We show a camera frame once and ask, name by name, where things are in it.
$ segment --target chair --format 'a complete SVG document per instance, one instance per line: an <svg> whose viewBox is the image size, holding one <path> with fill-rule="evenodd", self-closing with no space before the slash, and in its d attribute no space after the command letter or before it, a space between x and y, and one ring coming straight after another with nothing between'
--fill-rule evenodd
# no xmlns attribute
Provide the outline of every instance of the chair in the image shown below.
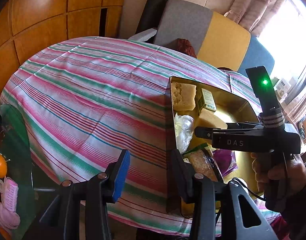
<svg viewBox="0 0 306 240"><path fill-rule="evenodd" d="M245 57L238 69L238 73L247 77L245 69L249 67L265 66L267 73L270 75L275 64L275 60L268 50L251 35Z"/></svg>
<svg viewBox="0 0 306 240"><path fill-rule="evenodd" d="M198 59L214 67L226 67L235 71L243 62L251 40L250 33L232 20L184 0L168 0L157 30L143 31L129 40L147 41L153 36L153 44L174 50L176 39L187 39L194 47ZM246 60L243 73L247 64L252 64L248 67L259 66L257 62Z"/></svg>

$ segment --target purple package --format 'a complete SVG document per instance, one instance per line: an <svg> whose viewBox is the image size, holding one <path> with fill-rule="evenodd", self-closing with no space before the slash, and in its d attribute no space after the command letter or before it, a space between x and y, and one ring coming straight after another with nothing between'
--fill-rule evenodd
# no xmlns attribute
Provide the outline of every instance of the purple package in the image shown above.
<svg viewBox="0 0 306 240"><path fill-rule="evenodd" d="M215 150L213 151L213 159L216 161L223 177L238 169L234 151Z"/></svg>

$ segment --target gray cushion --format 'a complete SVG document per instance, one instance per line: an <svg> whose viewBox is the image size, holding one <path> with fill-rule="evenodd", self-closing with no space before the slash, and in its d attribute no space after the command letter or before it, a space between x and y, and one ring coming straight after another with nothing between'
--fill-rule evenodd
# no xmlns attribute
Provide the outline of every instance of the gray cushion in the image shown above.
<svg viewBox="0 0 306 240"><path fill-rule="evenodd" d="M183 0L169 0L157 28L154 44L175 49L176 39L187 39L197 54L212 16L213 12L201 5Z"/></svg>

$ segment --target metal tray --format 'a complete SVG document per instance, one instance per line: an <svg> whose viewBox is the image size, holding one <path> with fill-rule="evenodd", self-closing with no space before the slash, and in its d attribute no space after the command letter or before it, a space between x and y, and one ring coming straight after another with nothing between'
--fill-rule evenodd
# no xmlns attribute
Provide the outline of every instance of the metal tray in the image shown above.
<svg viewBox="0 0 306 240"><path fill-rule="evenodd" d="M216 104L217 111L214 113L216 116L221 118L224 122L258 122L258 118L253 111L253 108L247 100L234 95L230 92L222 90L217 87L203 84L190 79L170 77L168 81L168 86L165 93L165 103L166 103L166 150L167 150L167 207L166 211L169 214L181 215L185 218L192 218L194 204L186 204L178 196L176 183L174 181L172 168L170 166L169 155L171 151L177 149L175 130L174 130L174 116L176 111L172 107L172 98L170 92L170 84L172 82L179 82L185 84L196 85L196 88L204 88L212 92L213 98ZM192 111L177 111L178 115L190 115L193 118L198 117L198 110L195 107ZM205 140L195 137L191 140L188 150L194 148ZM236 162L238 169L233 171L224 177L224 182L228 183L233 177L242 178L247 183L248 187L253 191L258 193L256 186L255 173L252 170L253 159L248 152L235 151Z"/></svg>

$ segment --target blue chair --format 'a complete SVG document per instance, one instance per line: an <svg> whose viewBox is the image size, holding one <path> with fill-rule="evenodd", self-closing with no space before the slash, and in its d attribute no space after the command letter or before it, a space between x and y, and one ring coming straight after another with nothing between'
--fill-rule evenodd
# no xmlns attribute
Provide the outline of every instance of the blue chair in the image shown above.
<svg viewBox="0 0 306 240"><path fill-rule="evenodd" d="M245 69L250 67L265 66L267 73L270 75L274 64L275 60L272 55L255 36L251 35L245 57L237 72L247 77Z"/></svg>

